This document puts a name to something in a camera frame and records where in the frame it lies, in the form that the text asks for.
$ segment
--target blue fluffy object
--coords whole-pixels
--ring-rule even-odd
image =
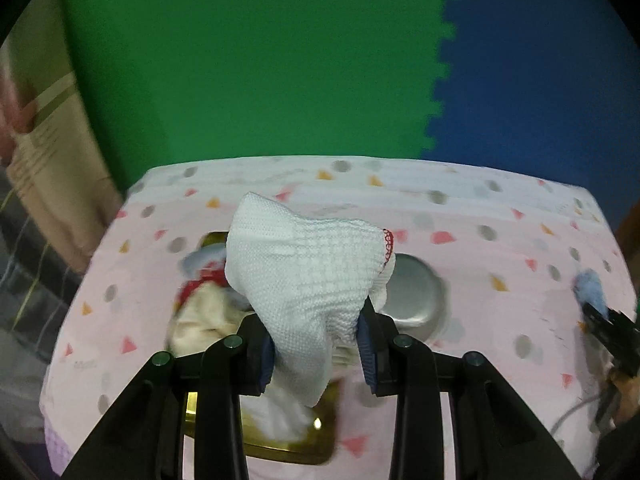
[[[602,284],[595,270],[584,270],[575,277],[574,294],[580,306],[589,303],[602,314],[604,319],[609,319],[609,311],[604,300]]]

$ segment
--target silver bowl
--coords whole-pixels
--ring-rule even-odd
[[[386,303],[380,311],[390,316],[401,333],[426,341],[446,325],[446,287],[422,260],[396,253],[396,268],[386,284]]]

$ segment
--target white cloth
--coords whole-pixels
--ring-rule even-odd
[[[241,200],[226,242],[226,279],[273,338],[279,384],[307,406],[328,384],[335,345],[354,344],[366,297],[384,306],[394,264],[384,230],[304,218],[254,193]]]

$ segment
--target green backdrop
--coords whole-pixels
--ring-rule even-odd
[[[63,0],[92,126],[123,189],[245,155],[417,158],[442,105],[445,0]]]

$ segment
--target pink tablecloth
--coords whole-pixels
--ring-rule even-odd
[[[58,473],[127,382],[164,348],[178,262],[228,229],[248,191],[316,217],[360,218],[395,234],[396,251],[424,260],[447,285],[449,317],[429,343],[483,352],[550,428],[597,393],[606,355],[578,322],[571,284],[588,267],[612,308],[631,316],[625,263],[593,197],[531,176],[419,160],[263,157],[149,171],[109,228],[60,332],[42,391]],[[354,369],[340,396],[338,446],[323,466],[249,459],[252,478],[388,476],[395,401],[373,399]],[[593,407],[556,438],[579,472],[593,456]],[[453,478],[450,431],[447,477]],[[193,478],[192,442],[185,478]]]

